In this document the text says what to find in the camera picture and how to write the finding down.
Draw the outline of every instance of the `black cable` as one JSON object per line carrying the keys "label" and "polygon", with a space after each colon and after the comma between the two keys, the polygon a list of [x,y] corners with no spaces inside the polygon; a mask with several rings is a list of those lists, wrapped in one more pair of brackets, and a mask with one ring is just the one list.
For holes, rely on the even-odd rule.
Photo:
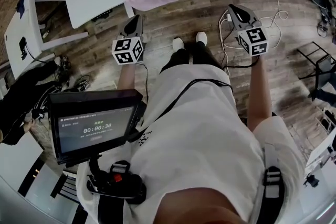
{"label": "black cable", "polygon": [[259,61],[259,58],[260,58],[260,55],[258,55],[257,60],[254,63],[250,64],[249,66],[224,66],[223,70],[224,70],[224,68],[227,68],[227,67],[229,67],[229,68],[249,68],[249,67],[253,67],[257,64],[257,62]]}
{"label": "black cable", "polygon": [[42,62],[42,63],[47,63],[47,62],[44,62],[44,61],[41,61],[41,60],[37,60],[37,59],[30,53],[27,44],[26,44],[25,46],[26,46],[26,49],[27,49],[27,51],[28,51],[30,57],[32,57],[35,61]]}
{"label": "black cable", "polygon": [[163,111],[163,113],[158,117],[161,118],[162,116],[164,116],[165,114],[167,114],[169,111],[171,111],[171,109],[176,105],[176,103],[178,102],[178,100],[181,98],[182,95],[184,95],[184,93],[194,84],[198,83],[198,82],[211,82],[213,84],[216,84],[219,87],[230,87],[233,93],[233,88],[230,84],[227,84],[225,82],[216,80],[216,79],[194,79],[193,81],[191,81],[184,89],[183,91],[180,93],[180,95],[165,109],[165,111]]}
{"label": "black cable", "polygon": [[148,68],[147,68],[147,66],[146,66],[144,63],[137,62],[136,64],[137,64],[137,65],[144,66],[145,69],[147,70],[145,88],[146,88],[146,97],[147,97],[147,103],[148,103],[148,100],[149,100],[149,98],[148,98]]}

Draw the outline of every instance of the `person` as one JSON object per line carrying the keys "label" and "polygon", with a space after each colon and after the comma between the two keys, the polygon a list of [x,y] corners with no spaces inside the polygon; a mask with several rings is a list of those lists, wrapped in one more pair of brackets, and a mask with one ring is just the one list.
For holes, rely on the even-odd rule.
{"label": "person", "polygon": [[[142,204],[124,204],[123,223],[247,223],[265,172],[265,143],[275,146],[286,185],[281,219],[298,196],[305,166],[283,120],[271,116],[265,57],[252,59],[257,62],[251,70],[246,126],[237,114],[232,89],[209,81],[193,84],[159,117],[195,79],[230,83],[207,47],[205,33],[198,33],[194,44],[175,39],[173,50],[151,89],[139,130],[145,130],[142,137],[98,160],[106,171],[117,161],[128,161],[130,171],[141,176],[147,187]],[[189,65],[190,54],[193,65]],[[134,89],[134,77],[135,65],[123,66],[118,89]],[[99,222],[99,195],[86,187],[89,173],[87,163],[79,165],[77,194]],[[110,211],[113,221],[113,207]]]}
{"label": "person", "polygon": [[21,137],[35,124],[35,119],[23,124],[28,112],[46,92],[60,90],[61,84],[56,81],[37,85],[47,79],[60,68],[60,57],[50,61],[42,67],[28,70],[11,86],[7,95],[0,102],[0,142],[16,145]]}
{"label": "person", "polygon": [[[336,90],[336,74],[331,73],[330,79],[328,82],[333,86],[333,88]],[[308,96],[311,98],[312,101],[314,101],[316,98],[320,99],[326,103],[329,103],[332,107],[336,108],[336,94],[331,92],[326,92],[322,89],[314,89]]]}

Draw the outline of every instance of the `black strap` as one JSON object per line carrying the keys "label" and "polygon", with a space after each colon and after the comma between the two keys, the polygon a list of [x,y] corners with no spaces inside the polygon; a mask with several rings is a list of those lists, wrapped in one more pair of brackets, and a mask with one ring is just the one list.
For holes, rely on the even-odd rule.
{"label": "black strap", "polygon": [[100,195],[98,205],[99,224],[123,224],[124,199]]}
{"label": "black strap", "polygon": [[[270,176],[269,173],[279,173],[276,176]],[[276,182],[269,182],[269,179],[272,177],[279,177],[279,180]],[[266,188],[267,186],[279,186],[279,197],[277,198],[267,198],[266,197]],[[259,213],[259,218],[257,224],[274,224],[280,214],[282,205],[285,200],[285,183],[283,181],[281,171],[277,167],[270,167],[265,171],[264,176],[264,196],[262,198],[261,209]]]}
{"label": "black strap", "polygon": [[[183,91],[178,95],[178,97],[162,112],[162,114],[155,120],[157,121],[159,118],[165,116],[169,111],[171,111],[173,109],[173,107],[176,105],[176,103],[178,102],[178,100],[181,98],[182,95],[185,94],[185,92],[194,84],[198,83],[198,82],[204,82],[204,81],[208,81],[211,82],[213,84],[216,84],[218,87],[230,87],[230,89],[233,92],[233,88],[230,84],[216,80],[216,79],[194,79],[191,82],[188,83],[188,85],[183,89]],[[132,139],[129,140],[130,143],[138,140],[140,137],[142,137],[142,135],[146,132],[146,130],[148,129],[148,127],[145,130],[142,130],[141,132],[138,132],[137,134],[134,134],[132,136]]]}

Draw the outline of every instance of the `hand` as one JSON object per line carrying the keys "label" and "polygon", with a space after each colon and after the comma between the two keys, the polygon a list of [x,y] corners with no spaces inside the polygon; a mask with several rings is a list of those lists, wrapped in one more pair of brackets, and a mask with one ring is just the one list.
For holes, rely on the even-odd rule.
{"label": "hand", "polygon": [[34,125],[35,125],[34,119],[31,119],[30,121],[26,122],[23,125],[23,129],[25,130],[25,133],[27,133]]}

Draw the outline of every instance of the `timer display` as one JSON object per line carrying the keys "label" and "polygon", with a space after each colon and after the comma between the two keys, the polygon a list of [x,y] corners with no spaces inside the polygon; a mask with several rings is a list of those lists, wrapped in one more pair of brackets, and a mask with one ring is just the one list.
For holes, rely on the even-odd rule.
{"label": "timer display", "polygon": [[100,130],[108,129],[108,128],[111,128],[111,126],[112,126],[112,123],[105,124],[105,125],[97,125],[92,128],[85,128],[83,132],[86,134],[86,133],[90,133],[93,131],[100,131]]}
{"label": "timer display", "polygon": [[59,118],[61,151],[78,150],[124,136],[134,108]]}

